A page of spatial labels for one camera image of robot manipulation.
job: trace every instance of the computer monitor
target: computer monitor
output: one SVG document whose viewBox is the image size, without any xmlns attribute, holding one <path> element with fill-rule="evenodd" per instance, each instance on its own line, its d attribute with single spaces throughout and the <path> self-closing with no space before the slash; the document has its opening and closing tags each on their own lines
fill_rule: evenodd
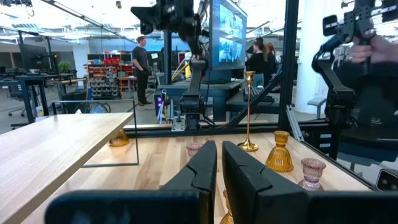
<svg viewBox="0 0 398 224">
<path fill-rule="evenodd" d="M 210 15 L 210 70 L 244 68 L 248 15 L 232 0 L 211 0 Z"/>
<path fill-rule="evenodd" d="M 21 51 L 24 69 L 50 70 L 49 54 L 45 47 L 19 44 L 19 50 Z"/>
</svg>

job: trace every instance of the gold candlestick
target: gold candlestick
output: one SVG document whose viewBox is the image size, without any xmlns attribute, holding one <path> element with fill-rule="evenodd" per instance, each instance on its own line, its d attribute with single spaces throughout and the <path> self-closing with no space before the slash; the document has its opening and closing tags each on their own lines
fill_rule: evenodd
<svg viewBox="0 0 398 224">
<path fill-rule="evenodd" d="M 224 190 L 224 197 L 226 202 L 226 208 L 228 209 L 228 213 L 224 215 L 223 219 L 221 220 L 220 224 L 233 224 L 234 219 L 232 218 L 231 207 L 229 206 L 228 195 L 226 194 L 226 190 Z"/>
<path fill-rule="evenodd" d="M 239 143 L 238 146 L 245 150 L 246 152 L 254 152 L 259 149 L 257 144 L 254 144 L 250 141 L 249 138 L 249 129 L 250 129 L 250 94 L 251 94 L 251 83 L 253 82 L 254 72 L 245 72 L 246 74 L 246 81 L 248 83 L 248 130 L 246 132 L 246 140 L 245 142 Z"/>
</svg>

